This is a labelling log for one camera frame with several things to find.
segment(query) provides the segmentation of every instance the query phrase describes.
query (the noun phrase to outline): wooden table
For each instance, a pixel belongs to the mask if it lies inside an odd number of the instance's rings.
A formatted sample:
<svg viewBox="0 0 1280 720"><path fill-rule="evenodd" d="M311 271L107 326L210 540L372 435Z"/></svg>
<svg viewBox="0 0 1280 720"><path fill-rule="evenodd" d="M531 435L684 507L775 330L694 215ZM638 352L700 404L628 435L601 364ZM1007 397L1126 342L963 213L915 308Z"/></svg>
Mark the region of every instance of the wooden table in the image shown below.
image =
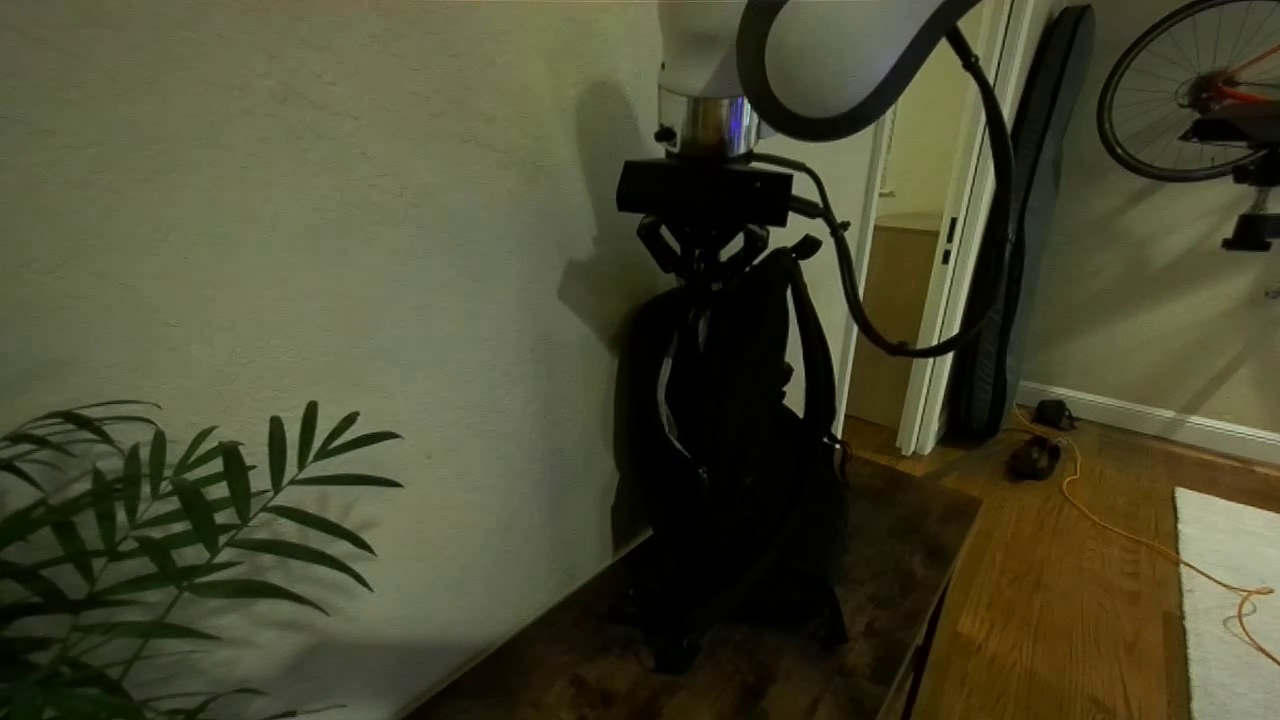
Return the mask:
<svg viewBox="0 0 1280 720"><path fill-rule="evenodd" d="M975 501L874 466L851 476L849 553L835 576L845 647L819 651L786 631L716 629L684 675L659 675L638 631L607 622L624 593L619 559L406 720L908 715Z"/></svg>

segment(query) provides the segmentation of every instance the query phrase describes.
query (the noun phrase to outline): floor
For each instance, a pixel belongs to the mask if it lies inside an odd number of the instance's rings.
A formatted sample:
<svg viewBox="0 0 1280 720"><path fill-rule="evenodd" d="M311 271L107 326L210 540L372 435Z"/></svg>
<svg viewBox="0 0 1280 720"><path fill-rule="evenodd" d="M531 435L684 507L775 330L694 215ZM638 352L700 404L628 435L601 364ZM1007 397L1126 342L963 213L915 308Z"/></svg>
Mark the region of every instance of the floor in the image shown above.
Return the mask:
<svg viewBox="0 0 1280 720"><path fill-rule="evenodd" d="M950 578L919 720L1181 720L1188 715L1181 572L1064 501L1070 494L1175 547L1171 486L1199 486L1280 510L1280 470L1188 453L1116 427L1074 427L1054 481L1007 483L1005 456L1023 427L984 453L896 460L890 440L854 425L867 462L984 501Z"/></svg>

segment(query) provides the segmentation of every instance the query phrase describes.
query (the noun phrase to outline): palm leaf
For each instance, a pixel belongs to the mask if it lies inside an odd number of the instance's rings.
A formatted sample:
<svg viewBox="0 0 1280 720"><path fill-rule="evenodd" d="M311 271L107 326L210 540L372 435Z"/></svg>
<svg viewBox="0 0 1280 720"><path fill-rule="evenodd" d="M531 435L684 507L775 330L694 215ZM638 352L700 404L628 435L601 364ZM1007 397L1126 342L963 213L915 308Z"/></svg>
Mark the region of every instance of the palm leaf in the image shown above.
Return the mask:
<svg viewBox="0 0 1280 720"><path fill-rule="evenodd" d="M245 462L236 443L223 443L218 456L223 456L223 481L228 481L232 507L236 507L236 515L245 522L247 510L252 510L247 462Z"/></svg>
<svg viewBox="0 0 1280 720"><path fill-rule="evenodd" d="M318 456L322 456L337 440L344 440L349 427L354 427L354 420L359 420L359 411L339 414L339 420L322 431Z"/></svg>
<svg viewBox="0 0 1280 720"><path fill-rule="evenodd" d="M118 612L133 603L137 601L107 601L107 597L64 601L64 603L0 603L0 629L20 622L20 619L35 619L35 616Z"/></svg>
<svg viewBox="0 0 1280 720"><path fill-rule="evenodd" d="M0 637L0 655L30 655L30 651L42 651L51 647L57 639L51 637Z"/></svg>
<svg viewBox="0 0 1280 720"><path fill-rule="evenodd" d="M210 554L214 545L218 545L218 522L214 522L214 515L210 515L210 502L209 502L205 490L197 490L197 486L174 486L174 501L185 502L197 540L199 540L199 545L209 547L209 554Z"/></svg>
<svg viewBox="0 0 1280 720"><path fill-rule="evenodd" d="M137 537L137 547L141 547L141 554L148 554L155 563L155 572L174 572L174 559L163 540Z"/></svg>
<svg viewBox="0 0 1280 720"><path fill-rule="evenodd" d="M0 559L0 578L23 589L26 597L35 597L42 603L68 601L68 593L57 578L48 578L39 566Z"/></svg>
<svg viewBox="0 0 1280 720"><path fill-rule="evenodd" d="M282 519L293 519L301 529L322 533L333 540L344 540L344 545L351 545L351 547L372 554L372 545L363 537L354 537L351 529L344 529L344 522L337 522L326 515L315 515L315 510L302 510L302 507L287 507L287 502L270 502L269 510L282 515Z"/></svg>
<svg viewBox="0 0 1280 720"><path fill-rule="evenodd" d="M13 720L144 720L129 697L107 697L100 686L71 682L68 675L20 682L0 699Z"/></svg>
<svg viewBox="0 0 1280 720"><path fill-rule="evenodd" d="M199 486L199 490L228 486L228 470L223 470L223 462L218 462L214 470L179 481L179 486Z"/></svg>
<svg viewBox="0 0 1280 720"><path fill-rule="evenodd" d="M295 431L295 470L302 470L302 466L307 466L307 460L311 460L311 449L315 449L315 425L318 425L318 404L315 404L315 399L307 399L307 406L302 406L302 425L301 425L301 431Z"/></svg>
<svg viewBox="0 0 1280 720"><path fill-rule="evenodd" d="M3 440L15 443L15 449L30 449L30 453L74 456L68 443L57 443L57 440L35 435L35 431L3 431Z"/></svg>
<svg viewBox="0 0 1280 720"><path fill-rule="evenodd" d="M111 553L115 547L115 486L100 466L92 466L89 481L92 481L95 540Z"/></svg>
<svg viewBox="0 0 1280 720"><path fill-rule="evenodd" d="M179 554L179 553L187 553L187 547L205 547L205 537L197 533L197 529L179 529L179 533L169 533L169 537L148 537L151 545L159 545L170 559Z"/></svg>
<svg viewBox="0 0 1280 720"><path fill-rule="evenodd" d="M209 501L209 507L210 510L228 510L228 507L236 507L236 501L232 494L214 494L214 501ZM187 522L187 510L185 507L169 507L169 510L155 510L155 515L148 515L148 519L137 519L137 529L169 529L169 522Z"/></svg>
<svg viewBox="0 0 1280 720"><path fill-rule="evenodd" d="M0 476L23 481L30 490L39 490L39 481L20 460L0 460Z"/></svg>
<svg viewBox="0 0 1280 720"><path fill-rule="evenodd" d="M83 637L115 637L115 639L214 639L187 622L169 619L107 619L107 622L74 622Z"/></svg>
<svg viewBox="0 0 1280 720"><path fill-rule="evenodd" d="M354 578L359 589L372 593L372 582L344 559L318 553L318 547L307 547L307 545L293 545L293 540L232 540L232 547L239 553L258 553L258 554L280 554L280 559L295 559L295 563L311 563L311 566L326 566L326 572L339 572L349 578Z"/></svg>
<svg viewBox="0 0 1280 720"><path fill-rule="evenodd" d="M282 601L282 603L302 603L302 606L326 616L322 603L315 603L293 589L280 589L269 578L247 578L247 576L245 578L197 578L197 582L187 582L187 593L209 597L209 601Z"/></svg>
<svg viewBox="0 0 1280 720"><path fill-rule="evenodd" d="M311 486L404 486L390 476L368 476L368 470L301 476L293 483L311 483Z"/></svg>
<svg viewBox="0 0 1280 720"><path fill-rule="evenodd" d="M191 578L205 578L205 576L214 576L228 566L236 566L236 563L155 566L155 572L129 576L118 582L100 589L100 597L141 597L141 593L155 593L155 589L185 589Z"/></svg>
<svg viewBox="0 0 1280 720"><path fill-rule="evenodd" d="M214 425L199 427L187 449L174 456L170 470L187 476L191 466L199 466L199 460L214 460L214 449L205 453L205 443L210 440Z"/></svg>
<svg viewBox="0 0 1280 720"><path fill-rule="evenodd" d="M148 486L159 494L159 483L169 476L169 435L163 427L151 431L151 453L148 453Z"/></svg>
<svg viewBox="0 0 1280 720"><path fill-rule="evenodd" d="M107 449L118 449L100 414L68 406L68 411L48 411L42 420L68 425L68 427L74 427L74 431L83 431L83 435L92 435L92 440L100 440Z"/></svg>
<svg viewBox="0 0 1280 720"><path fill-rule="evenodd" d="M122 515L129 522L137 522L137 510L144 502L144 453L137 443L122 453L118 486L122 486Z"/></svg>
<svg viewBox="0 0 1280 720"><path fill-rule="evenodd" d="M270 414L270 427L269 427L269 470L270 470L270 490L280 490L287 470L287 431L280 414Z"/></svg>
<svg viewBox="0 0 1280 720"><path fill-rule="evenodd" d="M64 559L71 559L71 566L81 572L83 582L92 582L92 554L89 545L81 537L81 522L68 515L48 519L48 533L57 537Z"/></svg>
<svg viewBox="0 0 1280 720"><path fill-rule="evenodd" d="M48 507L51 507L48 501L30 501L26 507L0 515L0 547L20 545L39 529L48 529Z"/></svg>
<svg viewBox="0 0 1280 720"><path fill-rule="evenodd" d="M400 431L363 431L363 435L318 449L315 460L337 460L337 456L349 456L372 443L390 443L390 440L400 440Z"/></svg>

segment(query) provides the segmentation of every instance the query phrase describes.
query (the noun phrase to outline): white wall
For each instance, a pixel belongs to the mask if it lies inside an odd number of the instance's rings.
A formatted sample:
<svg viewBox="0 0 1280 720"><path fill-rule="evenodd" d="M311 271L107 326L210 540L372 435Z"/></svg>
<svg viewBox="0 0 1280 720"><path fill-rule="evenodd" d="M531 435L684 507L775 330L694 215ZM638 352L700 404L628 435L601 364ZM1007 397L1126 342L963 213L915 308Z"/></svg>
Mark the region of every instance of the white wall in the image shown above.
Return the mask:
<svg viewBox="0 0 1280 720"><path fill-rule="evenodd" d="M148 397L258 435L315 397L404 431L406 486L349 507L377 597L223 664L389 715L611 553L611 335L662 287L611 185L651 75L646 0L3 4L0 425ZM819 161L854 207L863 145Z"/></svg>
<svg viewBox="0 0 1280 720"><path fill-rule="evenodd" d="M973 97L950 46L934 46L890 107L880 221L927 221L938 227L958 161L958 111Z"/></svg>
<svg viewBox="0 0 1280 720"><path fill-rule="evenodd" d="M1264 301L1280 287L1275 254L1221 252L1251 193L1126 174L1092 130L1104 72L1168 8L1175 0L1096 4L1027 381L1280 431L1280 317Z"/></svg>

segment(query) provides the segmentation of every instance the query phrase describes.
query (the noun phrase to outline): cable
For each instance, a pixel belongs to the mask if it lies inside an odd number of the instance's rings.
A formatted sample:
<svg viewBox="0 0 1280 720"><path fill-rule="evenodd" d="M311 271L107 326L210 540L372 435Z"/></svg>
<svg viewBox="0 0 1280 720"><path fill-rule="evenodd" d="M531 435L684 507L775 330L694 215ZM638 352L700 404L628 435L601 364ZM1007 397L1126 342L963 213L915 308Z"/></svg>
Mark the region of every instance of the cable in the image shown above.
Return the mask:
<svg viewBox="0 0 1280 720"><path fill-rule="evenodd" d="M993 196L993 223L999 227L996 235L1005 241L1005 282L1011 279L1011 271L1020 271L1015 264L1015 247L1020 247L1020 231L1015 231L1015 221L1011 221L1011 140L1007 140L1007 122L1005 122L1005 111L999 111L999 97L996 86L987 85L975 52L966 46L966 38L958 31L949 31L949 44L950 52L958 56L963 72L975 79L978 86L978 104L984 104L984 116L987 116L987 149L993 149L993 168L996 168L996 196ZM829 185L819 179L815 168L801 165L801 161L786 161L786 155L768 155L768 151L751 151L751 161L760 165L775 165L775 168L786 168L786 172L801 172L812 179L815 196L819 196L819 207L815 207L815 221L829 223L831 231L831 245L835 245L835 266L841 266L841 287L845 287L845 303L849 303L849 317L854 319L854 326L887 354L949 354L955 352L958 342L975 341L975 330L987 326L987 319L996 317L996 303L1005 293L993 293L987 303L975 313L975 319L966 319L955 335L938 341L938 342L908 342L908 341L887 341L874 319L867 317L863 301L861 301L861 282L854 282L854 271L851 271L851 247L849 247L849 235L835 221L835 207L831 207L831 196L829 196Z"/></svg>
<svg viewBox="0 0 1280 720"><path fill-rule="evenodd" d="M1280 651L1270 651L1270 647L1266 647L1264 639L1256 639L1251 629L1248 629L1248 616L1256 616L1258 601L1264 601L1264 597L1275 597L1275 589L1243 589L1243 582L1221 578L1221 576L1206 572L1203 563L1192 563L1192 559L1182 559L1181 553L1171 553L1171 547L1162 547L1162 545L1156 545L1156 540L1149 540L1149 537L1141 537L1141 533L1132 533L1132 529L1120 529L1120 522L1111 522L1108 515L1092 510L1092 507L1074 494L1080 453L1074 453L1064 435L1054 435L1054 443L1064 443L1064 453L1068 453L1068 476L1058 481L1064 502L1074 507L1084 519L1108 529L1111 537L1125 537L1125 540L1149 547L1153 554L1160 554L1160 559L1168 559L1168 563L1181 563L1181 566L1188 566L1192 576L1199 576L1199 578L1217 582L1221 593L1236 597L1236 606L1230 606L1230 616L1222 616L1222 629L1226 629L1240 642L1248 642L1251 651L1258 651L1264 658L1270 658L1270 664L1280 669Z"/></svg>

